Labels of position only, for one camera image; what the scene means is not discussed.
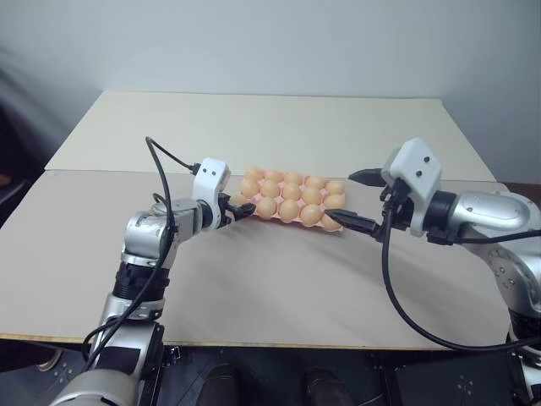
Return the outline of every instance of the table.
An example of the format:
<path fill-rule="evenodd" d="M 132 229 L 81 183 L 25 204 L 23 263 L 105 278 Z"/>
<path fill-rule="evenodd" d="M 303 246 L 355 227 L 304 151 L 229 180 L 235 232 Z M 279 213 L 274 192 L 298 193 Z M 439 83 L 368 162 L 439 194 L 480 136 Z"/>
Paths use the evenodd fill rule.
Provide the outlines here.
<path fill-rule="evenodd" d="M 420 137 L 440 159 L 442 179 L 495 181 L 435 99 L 106 91 L 46 169 L 155 172 L 147 135 L 189 162 L 221 159 L 235 175 L 255 164 L 330 178 L 381 167 Z"/>

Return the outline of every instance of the brown egg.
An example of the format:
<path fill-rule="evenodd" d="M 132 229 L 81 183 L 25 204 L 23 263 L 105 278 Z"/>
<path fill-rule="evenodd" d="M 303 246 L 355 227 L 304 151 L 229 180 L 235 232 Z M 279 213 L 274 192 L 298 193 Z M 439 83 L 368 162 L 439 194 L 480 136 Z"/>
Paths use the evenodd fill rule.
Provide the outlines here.
<path fill-rule="evenodd" d="M 263 171 L 258 167 L 247 167 L 245 177 L 257 182 L 263 178 Z"/>
<path fill-rule="evenodd" d="M 321 203 L 321 193 L 317 188 L 306 188 L 303 191 L 303 200 L 307 205 L 318 205 Z"/>
<path fill-rule="evenodd" d="M 300 207 L 295 200 L 284 200 L 278 209 L 278 214 L 283 222 L 291 222 L 298 216 L 299 211 Z"/>
<path fill-rule="evenodd" d="M 280 195 L 280 186 L 274 180 L 266 180 L 261 186 L 261 194 L 264 197 L 278 197 Z"/>
<path fill-rule="evenodd" d="M 336 231 L 338 228 L 341 227 L 340 224 L 335 222 L 332 218 L 330 218 L 326 214 L 324 214 L 323 217 L 321 218 L 321 222 L 323 223 L 323 229 L 325 231 Z"/>
<path fill-rule="evenodd" d="M 301 210 L 300 217 L 304 226 L 313 226 L 321 219 L 320 207 L 318 205 L 307 205 Z"/>
<path fill-rule="evenodd" d="M 323 200 L 323 205 L 327 209 L 342 209 L 346 205 L 346 198 L 344 195 L 328 195 Z"/>
<path fill-rule="evenodd" d="M 254 182 L 251 179 L 243 179 L 243 182 L 240 184 L 240 193 L 242 193 L 244 197 L 251 199 L 259 192 L 260 186 L 257 184 L 257 182 Z"/>
<path fill-rule="evenodd" d="M 276 201 L 270 197 L 264 197 L 261 199 L 256 208 L 257 214 L 261 218 L 271 218 L 274 213 L 276 213 Z"/>
<path fill-rule="evenodd" d="M 282 172 L 278 172 L 278 171 L 266 171 L 265 179 L 274 180 L 276 183 L 279 183 L 284 179 L 284 175 Z"/>
<path fill-rule="evenodd" d="M 323 189 L 325 187 L 325 182 L 326 180 L 322 176 L 310 176 L 306 179 L 307 186 L 314 186 L 318 189 Z"/>
<path fill-rule="evenodd" d="M 281 197 L 284 200 L 299 200 L 301 198 L 301 189 L 297 184 L 286 184 L 281 190 Z"/>
<path fill-rule="evenodd" d="M 332 195 L 341 195 L 346 191 L 346 185 L 341 180 L 330 180 L 325 189 Z"/>
<path fill-rule="evenodd" d="M 295 172 L 287 173 L 284 176 L 284 182 L 287 184 L 303 184 L 303 175 Z"/>
<path fill-rule="evenodd" d="M 229 204 L 233 206 L 242 206 L 249 202 L 250 200 L 246 199 L 242 195 L 234 195 L 234 196 L 231 196 L 231 199 L 229 199 Z"/>

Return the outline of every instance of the white wall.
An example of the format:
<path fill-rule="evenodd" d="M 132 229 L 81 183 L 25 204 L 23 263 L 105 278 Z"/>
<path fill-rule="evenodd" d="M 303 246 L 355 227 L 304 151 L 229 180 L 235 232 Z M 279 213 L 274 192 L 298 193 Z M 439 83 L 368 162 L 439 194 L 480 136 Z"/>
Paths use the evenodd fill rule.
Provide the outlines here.
<path fill-rule="evenodd" d="M 434 96 L 497 179 L 539 183 L 540 4 L 3 0 L 0 102 L 46 160 L 104 89 Z"/>

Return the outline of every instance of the robotic arm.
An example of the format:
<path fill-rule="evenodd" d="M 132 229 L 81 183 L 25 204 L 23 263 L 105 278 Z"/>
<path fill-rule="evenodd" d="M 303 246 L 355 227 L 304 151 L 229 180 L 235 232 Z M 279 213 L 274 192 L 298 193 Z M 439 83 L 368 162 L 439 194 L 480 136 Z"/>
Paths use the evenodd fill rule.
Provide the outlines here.
<path fill-rule="evenodd" d="M 405 230 L 430 243 L 461 244 L 479 256 L 494 273 L 498 289 L 509 307 L 511 343 L 468 347 L 449 343 L 423 330 L 405 314 L 384 280 L 393 305 L 426 338 L 459 350 L 504 350 L 511 353 L 511 374 L 516 398 L 533 404 L 541 398 L 541 212 L 529 199 L 509 192 L 459 195 L 440 190 L 441 165 L 420 140 L 406 142 L 381 169 L 358 171 L 351 180 L 383 187 L 384 225 L 345 210 L 327 214 L 346 228 L 366 233 L 380 242 L 386 226 Z"/>
<path fill-rule="evenodd" d="M 195 171 L 192 198 L 171 202 L 172 241 L 167 238 L 167 202 L 162 198 L 129 220 L 116 282 L 107 295 L 101 326 L 95 330 L 90 358 L 85 370 L 64 388 L 52 406 L 131 406 L 138 402 L 140 386 L 139 404 L 156 400 L 160 383 L 157 372 L 164 351 L 164 327 L 156 320 L 163 311 L 163 294 L 178 246 L 201 231 L 223 227 L 255 210 L 250 203 L 229 204 L 230 196 L 223 193 L 230 176 L 225 162 L 206 158 Z M 161 255 L 169 244 L 163 259 Z M 163 262 L 156 269 L 159 259 Z M 147 283 L 144 295 L 129 311 Z M 126 320 L 104 341 L 116 320 L 127 311 Z"/>

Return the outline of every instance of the black connector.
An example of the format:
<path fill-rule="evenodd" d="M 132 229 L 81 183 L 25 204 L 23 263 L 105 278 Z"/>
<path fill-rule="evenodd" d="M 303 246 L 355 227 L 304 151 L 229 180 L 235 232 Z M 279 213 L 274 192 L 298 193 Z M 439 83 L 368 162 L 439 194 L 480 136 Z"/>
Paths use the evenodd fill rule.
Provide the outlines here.
<path fill-rule="evenodd" d="M 192 175 L 197 175 L 197 172 L 199 172 L 200 167 L 201 167 L 201 164 L 196 162 L 194 165 L 190 166 L 189 171 L 192 173 Z"/>

